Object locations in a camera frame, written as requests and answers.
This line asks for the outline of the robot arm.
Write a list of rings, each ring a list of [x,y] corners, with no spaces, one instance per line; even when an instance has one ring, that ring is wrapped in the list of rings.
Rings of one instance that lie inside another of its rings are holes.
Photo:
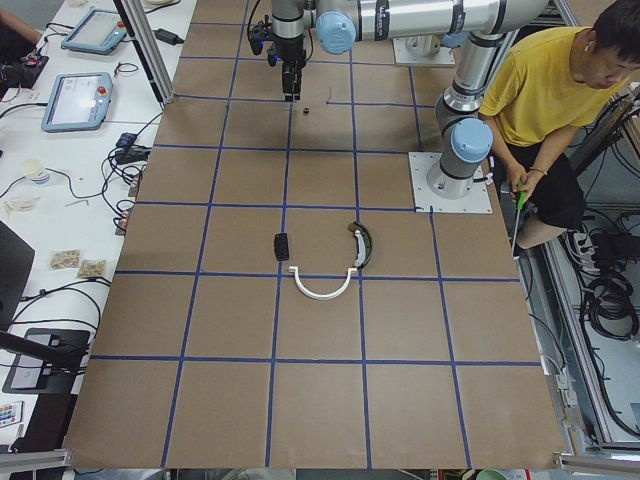
[[[427,182],[442,198],[466,196],[476,169],[491,151],[493,133],[478,117],[478,111],[505,38],[504,33],[469,34],[461,47],[452,84],[437,99],[435,115],[443,151],[430,168]]]
[[[533,20],[544,1],[273,1],[271,19],[259,22],[250,41],[261,53],[270,41],[268,61],[282,62],[284,98],[300,98],[306,66],[305,32],[316,30],[321,48],[334,55],[359,41],[467,32],[454,82],[445,103],[458,112],[474,112],[503,35]]]

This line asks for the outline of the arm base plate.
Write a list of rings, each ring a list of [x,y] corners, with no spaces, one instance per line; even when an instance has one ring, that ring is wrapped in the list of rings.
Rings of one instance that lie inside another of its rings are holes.
[[[393,40],[395,63],[402,66],[453,68],[452,49],[442,45],[442,37],[423,35]]]
[[[441,171],[439,152],[409,152],[409,172],[418,213],[491,214],[488,185],[482,166],[466,179]]]

